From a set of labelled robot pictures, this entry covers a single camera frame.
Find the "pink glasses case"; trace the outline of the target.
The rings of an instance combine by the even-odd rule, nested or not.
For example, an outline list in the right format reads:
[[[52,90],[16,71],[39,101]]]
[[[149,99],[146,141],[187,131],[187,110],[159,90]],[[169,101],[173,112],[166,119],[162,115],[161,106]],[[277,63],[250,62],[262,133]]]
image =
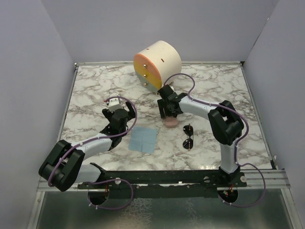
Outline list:
[[[164,120],[164,125],[167,128],[174,128],[179,124],[176,117],[166,117]]]

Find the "light blue cleaning cloth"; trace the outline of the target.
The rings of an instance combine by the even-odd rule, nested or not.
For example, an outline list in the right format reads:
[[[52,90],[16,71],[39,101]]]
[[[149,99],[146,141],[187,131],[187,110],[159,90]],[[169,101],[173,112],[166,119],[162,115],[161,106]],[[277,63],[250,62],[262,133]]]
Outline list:
[[[128,149],[142,153],[152,154],[155,149],[157,130],[135,126],[131,131]]]

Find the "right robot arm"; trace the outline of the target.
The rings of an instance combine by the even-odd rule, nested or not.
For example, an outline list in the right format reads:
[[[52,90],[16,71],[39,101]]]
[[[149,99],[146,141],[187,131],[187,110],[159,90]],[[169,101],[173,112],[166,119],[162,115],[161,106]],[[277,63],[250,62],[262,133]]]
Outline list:
[[[177,94],[169,85],[163,86],[158,94],[161,97],[157,103],[162,119],[190,113],[209,121],[213,136],[221,147],[219,181],[225,187],[232,185],[240,172],[236,144],[241,139],[244,124],[231,102],[224,100],[215,104],[194,99],[186,93]]]

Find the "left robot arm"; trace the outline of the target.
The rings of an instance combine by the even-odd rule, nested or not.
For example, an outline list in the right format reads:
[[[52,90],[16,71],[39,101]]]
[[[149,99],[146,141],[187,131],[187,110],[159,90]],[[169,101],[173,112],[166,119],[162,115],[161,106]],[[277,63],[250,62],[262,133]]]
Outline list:
[[[83,161],[114,149],[131,131],[127,123],[137,120],[137,109],[128,99],[125,100],[127,108],[124,109],[121,100],[123,97],[120,96],[106,100],[108,107],[102,113],[109,123],[97,135],[74,143],[62,139],[55,144],[38,171],[48,186],[64,192],[75,183],[89,182],[94,188],[101,188],[105,184],[102,169],[95,165],[85,166]]]

